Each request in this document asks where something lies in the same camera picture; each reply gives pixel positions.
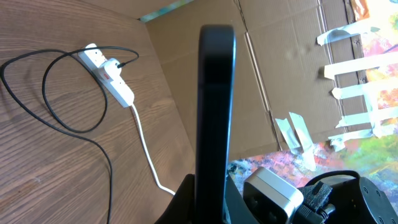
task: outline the power strip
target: power strip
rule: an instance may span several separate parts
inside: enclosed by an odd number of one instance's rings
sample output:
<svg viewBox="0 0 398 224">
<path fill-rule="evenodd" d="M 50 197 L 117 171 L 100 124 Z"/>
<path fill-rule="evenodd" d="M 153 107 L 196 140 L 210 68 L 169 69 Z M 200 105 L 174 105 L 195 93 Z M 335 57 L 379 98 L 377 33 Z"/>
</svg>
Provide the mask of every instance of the power strip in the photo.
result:
<svg viewBox="0 0 398 224">
<path fill-rule="evenodd" d="M 96 46 L 95 44 L 89 44 L 85 48 Z M 122 68 L 118 68 L 120 64 L 118 60 L 115 58 L 107 60 L 98 49 L 86 50 L 78 53 L 78 55 L 124 108 L 132 106 L 134 93 L 120 77 Z"/>
</svg>

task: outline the masking tape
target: masking tape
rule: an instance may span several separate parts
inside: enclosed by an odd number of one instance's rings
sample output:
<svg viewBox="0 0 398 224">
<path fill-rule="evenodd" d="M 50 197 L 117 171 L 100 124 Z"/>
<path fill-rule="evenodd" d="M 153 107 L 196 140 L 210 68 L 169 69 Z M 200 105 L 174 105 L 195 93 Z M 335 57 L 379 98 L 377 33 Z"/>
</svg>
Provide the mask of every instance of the masking tape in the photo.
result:
<svg viewBox="0 0 398 224">
<path fill-rule="evenodd" d="M 382 90 L 392 90 L 398 88 L 398 78 L 390 78 L 387 80 L 379 80 L 360 85 L 353 85 L 345 88 L 334 88 L 331 94 L 338 100 L 351 98 L 354 96 L 362 96 L 365 93 L 380 92 Z"/>
<path fill-rule="evenodd" d="M 348 37 L 353 37 L 358 34 L 365 32 L 371 32 L 379 30 L 376 27 L 372 27 L 372 21 L 370 19 L 363 19 L 352 24 L 348 24 L 336 29 L 329 30 L 317 37 L 317 44 L 324 45 L 338 40 L 343 40 Z"/>
<path fill-rule="evenodd" d="M 285 119 L 275 119 L 276 123 L 279 126 L 279 129 L 285 138 L 286 144 L 289 149 L 295 149 L 300 147 L 300 143 L 297 141 L 296 136 L 294 135 L 292 127 L 290 127 L 289 121 L 287 118 Z"/>
<path fill-rule="evenodd" d="M 394 130 L 396 128 L 395 124 L 389 124 L 385 126 L 381 126 L 381 136 L 387 136 L 394 134 Z M 374 136 L 372 129 L 365 129 L 360 131 L 353 131 L 350 133 L 338 134 L 336 136 L 329 137 L 330 145 L 335 148 L 335 151 L 338 152 L 345 148 L 345 141 L 350 139 L 362 139 L 362 138 L 370 138 Z"/>
<path fill-rule="evenodd" d="M 395 106 L 392 108 L 384 108 L 384 109 L 377 110 L 377 111 L 372 111 L 371 113 L 375 113 L 380 121 L 383 121 L 385 119 L 390 119 L 390 118 L 396 118 L 396 117 L 398 117 L 398 106 Z M 347 116 L 341 117 L 341 120 L 338 122 L 338 125 L 336 126 L 336 128 L 357 125 L 357 124 L 370 123 L 370 122 L 371 121 L 369 119 L 368 113 L 347 115 Z"/>
<path fill-rule="evenodd" d="M 304 152 L 311 149 L 313 147 L 313 143 L 303 117 L 292 112 L 289 112 L 289 115 L 290 118 L 292 118 L 294 128 L 296 129 Z"/>
<path fill-rule="evenodd" d="M 297 141 L 297 138 L 294 135 L 293 129 L 289 124 L 287 118 L 285 119 L 275 119 L 276 123 L 279 126 L 279 129 L 286 140 L 287 145 L 292 154 L 296 156 L 302 156 L 303 165 L 305 168 L 315 171 L 316 163 L 313 152 L 315 150 L 315 146 L 312 143 L 310 133 L 308 132 L 307 126 L 305 125 L 304 119 L 302 116 L 289 113 L 292 118 L 294 128 L 297 132 L 298 138 L 300 139 L 300 143 Z"/>
<path fill-rule="evenodd" d="M 398 117 L 395 108 L 382 109 L 379 112 L 377 102 L 377 92 L 382 90 L 391 90 L 398 88 L 398 79 L 391 78 L 387 80 L 379 80 L 360 85 L 349 86 L 345 88 L 334 88 L 331 93 L 336 99 L 346 99 L 354 96 L 364 96 L 367 113 L 343 116 L 336 128 L 371 123 L 373 134 L 377 137 L 382 136 L 381 120 Z"/>
</svg>

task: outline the black device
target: black device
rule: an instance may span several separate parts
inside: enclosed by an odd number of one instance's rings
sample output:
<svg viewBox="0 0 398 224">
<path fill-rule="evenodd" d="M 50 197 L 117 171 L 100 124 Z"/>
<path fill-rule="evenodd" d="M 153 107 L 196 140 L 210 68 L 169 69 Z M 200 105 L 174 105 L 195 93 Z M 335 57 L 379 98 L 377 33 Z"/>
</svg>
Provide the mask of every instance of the black device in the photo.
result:
<svg viewBox="0 0 398 224">
<path fill-rule="evenodd" d="M 157 224 L 396 224 L 398 221 L 385 193 L 369 179 L 351 170 L 319 175 L 298 188 L 303 202 L 285 218 L 285 199 L 276 203 L 266 183 L 251 182 L 257 193 L 242 198 L 228 175 L 229 134 L 233 99 L 235 36 L 231 26 L 203 26 L 198 58 L 198 120 L 196 174 L 188 174 Z M 320 180 L 336 175 L 353 179 L 326 184 Z M 281 186 L 281 196 L 289 195 Z"/>
</svg>

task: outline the white tape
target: white tape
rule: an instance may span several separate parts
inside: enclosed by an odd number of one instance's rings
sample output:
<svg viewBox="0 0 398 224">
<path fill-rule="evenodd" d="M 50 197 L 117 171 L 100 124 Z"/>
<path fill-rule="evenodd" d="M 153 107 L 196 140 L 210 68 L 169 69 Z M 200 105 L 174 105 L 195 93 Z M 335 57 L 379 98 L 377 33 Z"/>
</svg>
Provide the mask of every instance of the white tape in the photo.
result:
<svg viewBox="0 0 398 224">
<path fill-rule="evenodd" d="M 276 123 L 279 126 L 279 129 L 285 138 L 286 144 L 289 149 L 295 149 L 300 147 L 300 143 L 297 141 L 296 136 L 294 135 L 292 127 L 290 127 L 289 121 L 287 118 L 285 119 L 275 119 Z"/>
<path fill-rule="evenodd" d="M 392 90 L 398 88 L 398 78 L 379 80 L 360 85 L 353 85 L 345 88 L 334 88 L 331 94 L 338 100 L 361 96 L 370 91 L 380 92 L 382 90 Z"/>
<path fill-rule="evenodd" d="M 293 129 L 290 127 L 287 118 L 275 119 L 276 123 L 278 124 L 279 129 L 282 132 L 282 135 L 284 136 L 291 153 L 297 156 L 302 156 L 303 165 L 305 166 L 305 168 L 311 171 L 315 171 L 317 166 L 313 155 L 315 147 L 312 143 L 311 136 L 308 132 L 307 126 L 305 125 L 304 119 L 298 114 L 290 112 L 289 114 L 292 118 L 294 128 L 303 147 L 297 141 L 297 138 L 295 137 Z"/>
<path fill-rule="evenodd" d="M 398 106 L 392 107 L 392 108 L 385 108 L 377 111 L 372 111 L 371 113 L 374 113 L 375 116 L 380 121 L 383 121 L 385 119 L 391 119 L 391 118 L 396 118 L 398 117 Z M 340 127 L 345 127 L 345 126 L 351 126 L 351 125 L 357 125 L 357 124 L 365 124 L 365 123 L 370 123 L 369 115 L 368 113 L 359 113 L 359 114 L 353 114 L 353 115 L 347 115 L 347 116 L 342 116 L 341 120 L 338 122 L 338 125 L 336 128 Z"/>
<path fill-rule="evenodd" d="M 356 72 L 369 68 L 383 67 L 395 63 L 398 63 L 398 52 L 389 52 L 385 54 L 334 63 L 331 65 L 325 65 L 323 75 L 325 78 L 334 80 L 335 75 Z"/>
<path fill-rule="evenodd" d="M 389 124 L 385 126 L 381 126 L 381 136 L 387 136 L 394 134 L 394 130 L 396 128 L 395 124 Z M 329 139 L 330 145 L 335 148 L 335 151 L 340 151 L 345 148 L 344 142 L 350 139 L 362 139 L 362 138 L 370 138 L 373 136 L 372 129 L 365 129 L 360 131 L 353 131 L 350 133 L 338 134 L 336 136 L 330 136 Z"/>
<path fill-rule="evenodd" d="M 379 110 L 379 104 L 377 102 L 377 95 L 375 92 L 370 91 L 365 93 L 364 95 L 366 107 L 368 109 L 368 116 L 369 116 L 369 121 L 372 126 L 372 132 L 375 136 L 378 138 L 381 137 L 381 124 L 380 124 L 380 119 L 376 116 L 376 113 Z"/>
<path fill-rule="evenodd" d="M 304 152 L 313 148 L 310 133 L 308 132 L 307 126 L 305 125 L 302 116 L 289 112 L 290 118 L 292 118 L 294 128 L 296 129 L 298 138 L 300 139 L 301 145 L 303 146 Z"/>
<path fill-rule="evenodd" d="M 336 29 L 329 30 L 317 37 L 317 43 L 324 45 L 337 40 L 343 40 L 348 37 L 353 37 L 358 34 L 372 31 L 372 21 L 370 19 L 363 19 L 352 24 L 348 24 Z"/>
</svg>

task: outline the white cable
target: white cable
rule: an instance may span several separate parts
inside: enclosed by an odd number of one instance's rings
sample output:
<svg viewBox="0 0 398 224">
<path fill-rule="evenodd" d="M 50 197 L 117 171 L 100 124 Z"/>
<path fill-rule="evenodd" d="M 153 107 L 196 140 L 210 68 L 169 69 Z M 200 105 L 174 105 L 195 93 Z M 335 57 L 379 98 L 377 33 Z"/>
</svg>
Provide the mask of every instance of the white cable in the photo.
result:
<svg viewBox="0 0 398 224">
<path fill-rule="evenodd" d="M 134 106 L 134 104 L 131 105 L 131 111 L 134 113 L 134 115 L 135 115 L 136 118 L 137 118 L 139 135 L 140 135 L 140 137 L 141 137 L 141 143 L 142 143 L 142 146 L 143 146 L 143 148 L 144 148 L 144 152 L 145 152 L 145 154 L 146 154 L 146 156 L 147 156 L 147 160 L 148 160 L 148 163 L 149 163 L 149 165 L 150 165 L 150 169 L 152 170 L 152 175 L 154 176 L 154 179 L 155 179 L 155 182 L 156 182 L 157 186 L 158 186 L 160 189 L 162 189 L 162 190 L 164 190 L 164 191 L 167 191 L 168 193 L 170 193 L 170 194 L 172 194 L 172 195 L 175 195 L 175 192 L 174 192 L 174 191 L 172 191 L 172 190 L 168 189 L 167 187 L 164 187 L 164 186 L 162 186 L 162 185 L 160 184 L 159 179 L 157 178 L 157 174 L 156 174 L 155 167 L 154 167 L 154 165 L 153 165 L 153 163 L 152 163 L 152 160 L 150 159 L 150 156 L 149 156 L 147 144 L 145 143 L 145 139 L 144 139 L 144 132 L 142 131 L 142 127 L 141 127 L 141 121 L 139 120 L 137 108 L 136 108 L 136 106 Z"/>
</svg>

